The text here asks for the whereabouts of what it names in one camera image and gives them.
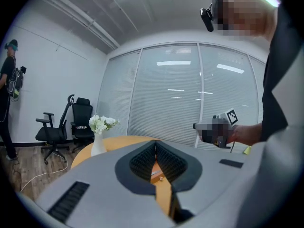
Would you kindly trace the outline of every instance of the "ceiling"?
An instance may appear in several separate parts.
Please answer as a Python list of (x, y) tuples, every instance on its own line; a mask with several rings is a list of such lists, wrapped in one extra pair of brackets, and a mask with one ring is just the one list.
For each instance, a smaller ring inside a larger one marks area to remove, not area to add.
[[(191, 21), (183, 29), (205, 29), (199, 9), (208, 7), (211, 0), (70, 0), (105, 29), (119, 44), (128, 35), (140, 33), (148, 27), (168, 21)], [(265, 45), (255, 40), (261, 47)], [(108, 53), (112, 49), (100, 48)]]

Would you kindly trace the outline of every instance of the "white vase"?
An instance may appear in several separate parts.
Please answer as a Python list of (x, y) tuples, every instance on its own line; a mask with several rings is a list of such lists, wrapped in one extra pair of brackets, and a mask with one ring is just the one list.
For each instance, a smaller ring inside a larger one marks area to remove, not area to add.
[(98, 154), (102, 154), (106, 152), (106, 148), (104, 146), (103, 134), (94, 134), (95, 139), (93, 143), (93, 147), (91, 150), (91, 156), (95, 156)]

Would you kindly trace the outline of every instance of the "wooden floor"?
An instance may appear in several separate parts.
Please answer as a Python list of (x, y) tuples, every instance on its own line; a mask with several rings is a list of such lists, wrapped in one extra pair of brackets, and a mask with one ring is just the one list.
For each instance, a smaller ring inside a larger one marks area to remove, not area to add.
[[(60, 150), (67, 160), (68, 167), (64, 171), (55, 174), (45, 174), (36, 177), (26, 186), (22, 193), (35, 201), (50, 183), (70, 170), (73, 159), (80, 150), (81, 148), (74, 154), (65, 149)], [(18, 161), (8, 161), (6, 159), (5, 148), (0, 147), (0, 163), (6, 171), (8, 179), (15, 191), (20, 191), (28, 181), (37, 175), (59, 171), (67, 166), (67, 163), (64, 163), (63, 159), (54, 154), (51, 154), (47, 159), (48, 165), (46, 165), (43, 160), (46, 151), (42, 154), (40, 147), (18, 147), (16, 151), (18, 152)]]

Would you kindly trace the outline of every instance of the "chair headrest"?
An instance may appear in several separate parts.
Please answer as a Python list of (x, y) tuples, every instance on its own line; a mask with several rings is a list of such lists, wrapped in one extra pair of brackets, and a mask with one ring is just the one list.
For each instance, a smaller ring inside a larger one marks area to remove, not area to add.
[(90, 100), (89, 99), (84, 99), (84, 98), (78, 98), (77, 101), (76, 101), (76, 104), (90, 105)]

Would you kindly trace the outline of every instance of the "man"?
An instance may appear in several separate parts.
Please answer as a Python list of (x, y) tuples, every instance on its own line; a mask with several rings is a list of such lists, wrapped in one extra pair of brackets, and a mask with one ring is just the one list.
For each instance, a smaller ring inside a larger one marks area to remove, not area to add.
[(272, 134), (287, 127), (272, 90), (297, 56), (301, 38), (282, 4), (275, 8), (265, 0), (212, 0), (212, 15), (220, 29), (262, 36), (270, 43), (264, 74), (263, 121), (253, 126), (235, 126), (228, 143), (236, 141), (251, 146), (267, 141)]
[(17, 40), (12, 40), (8, 44), (7, 50), (7, 58), (5, 59), (0, 72), (0, 136), (6, 147), (6, 158), (9, 161), (12, 161), (17, 159), (18, 156), (12, 144), (9, 132), (10, 96), (7, 87), (12, 73), (15, 70), (15, 52), (18, 50)]

